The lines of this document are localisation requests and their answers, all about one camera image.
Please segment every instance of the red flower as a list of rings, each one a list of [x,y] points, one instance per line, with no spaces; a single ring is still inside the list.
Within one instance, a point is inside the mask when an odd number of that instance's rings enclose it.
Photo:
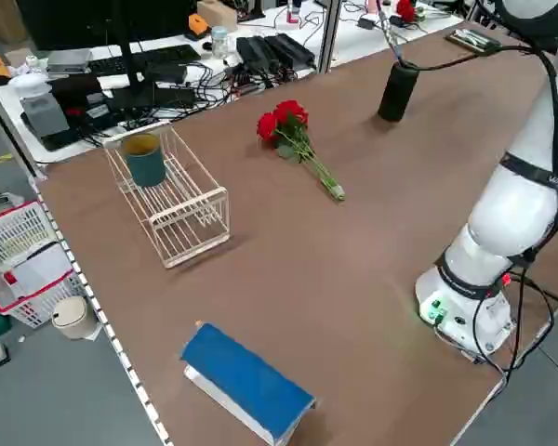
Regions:
[[[287,123],[287,116],[293,114],[304,125],[308,125],[308,113],[296,100],[286,100],[277,104],[273,114],[279,124]]]
[[[257,126],[257,134],[262,138],[262,140],[271,142],[275,139],[275,134],[273,133],[277,128],[277,119],[272,113],[264,113],[260,116],[259,125]]]
[[[401,16],[405,23],[413,23],[416,19],[416,9],[410,0],[399,0],[399,3],[397,3],[397,14]]]

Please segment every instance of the keyboard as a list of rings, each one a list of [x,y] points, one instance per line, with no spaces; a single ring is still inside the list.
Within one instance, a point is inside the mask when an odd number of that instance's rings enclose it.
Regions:
[[[152,49],[142,53],[134,53],[132,56],[139,72],[144,72],[148,65],[165,62],[190,63],[201,58],[190,45]],[[126,66],[121,56],[91,60],[89,69],[98,77],[126,74]]]

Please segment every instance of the floor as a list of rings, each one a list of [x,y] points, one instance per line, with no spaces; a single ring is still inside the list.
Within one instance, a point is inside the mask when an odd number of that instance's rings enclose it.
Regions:
[[[0,444],[161,446],[104,333],[71,341],[50,325],[31,333],[16,325],[5,342]]]
[[[9,49],[0,43],[0,53]],[[21,173],[7,166],[0,187],[26,194]],[[161,444],[104,334],[72,342],[50,326],[32,332],[16,324],[5,341],[12,361],[0,368],[0,444]],[[558,321],[457,443],[484,444],[558,446]]]

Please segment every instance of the white desk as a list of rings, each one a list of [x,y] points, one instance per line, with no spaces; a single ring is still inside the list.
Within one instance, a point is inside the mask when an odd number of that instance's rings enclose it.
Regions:
[[[356,4],[362,5],[363,0],[355,0]],[[394,10],[394,6],[385,7],[388,13]],[[302,18],[306,17],[308,14],[313,13],[311,20],[313,18],[319,18],[322,21],[324,16],[324,9],[314,3],[312,0],[307,1],[302,4],[300,15]],[[306,42],[306,47],[311,50],[316,56],[320,52],[320,46],[323,40],[324,24],[321,23],[320,29],[309,38],[316,25],[312,23],[307,23],[302,28],[299,25],[286,23],[286,8],[278,7],[267,9],[265,12],[266,18],[253,20],[248,23],[240,24],[238,30],[231,33],[230,36],[235,39],[237,37],[249,37],[254,35],[273,35],[277,33],[288,33],[293,39],[300,43]],[[341,21],[339,22],[338,34],[335,44],[335,49],[333,52],[333,66],[338,66],[342,63],[347,63],[355,59],[363,58],[369,56],[370,54],[382,51],[387,47],[387,43],[382,34],[382,30],[365,30],[356,26],[356,21],[363,15],[363,11],[358,12],[348,12],[345,7],[341,10]],[[419,39],[420,37],[426,35],[426,33],[435,33],[449,26],[456,25],[462,21],[462,19],[453,16],[442,16],[432,14],[427,12],[427,19],[421,23],[420,30],[401,30],[398,32],[406,40],[412,41]],[[371,20],[376,20],[376,16],[367,14],[366,18]],[[270,28],[252,26],[252,25],[266,25]],[[177,46],[190,44],[196,49],[196,51],[202,55],[201,62],[206,66],[213,69],[214,72],[221,72],[224,68],[223,62],[220,59],[214,59],[212,55],[205,52],[202,48],[202,43],[204,42],[192,42],[185,37],[179,35],[174,37],[167,37],[164,39],[157,39],[151,41],[141,42],[140,45],[144,50],[163,48],[167,46]],[[132,51],[139,53],[141,48],[139,44],[131,44]],[[120,56],[122,53],[119,46],[98,46],[91,50],[93,59],[107,59],[114,56]],[[231,64],[235,65],[240,61],[237,53],[232,53],[226,60]],[[299,72],[299,77],[310,74],[312,70],[306,70],[304,72]],[[186,80],[193,82],[198,80],[201,75],[201,71],[198,68],[190,67],[188,70],[188,75]],[[128,80],[125,75],[119,76],[108,76],[100,78],[101,86],[104,90],[122,87],[128,85]],[[78,141],[74,144],[66,146],[58,151],[47,151],[40,140],[38,140],[35,135],[33,135],[23,121],[20,118],[22,114],[22,107],[19,102],[19,98],[15,94],[14,90],[6,86],[0,86],[0,101],[4,109],[6,110],[8,116],[14,123],[14,126],[20,132],[20,136],[24,143],[27,145],[30,154],[35,159],[36,162],[40,163],[56,163],[59,161],[66,160],[80,153],[90,151],[95,149],[94,146],[90,145],[85,141]],[[115,128],[107,131],[108,134],[115,134],[123,131],[121,128]]]

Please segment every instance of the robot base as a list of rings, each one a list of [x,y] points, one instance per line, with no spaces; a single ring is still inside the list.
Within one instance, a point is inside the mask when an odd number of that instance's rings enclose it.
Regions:
[[[416,282],[419,316],[429,325],[442,319],[438,330],[455,341],[474,358],[482,355],[473,340],[473,315],[478,300],[469,299],[453,291],[440,277],[436,267],[428,270]],[[511,306],[503,293],[488,298],[476,319],[476,334],[485,354],[494,353],[514,330]]]

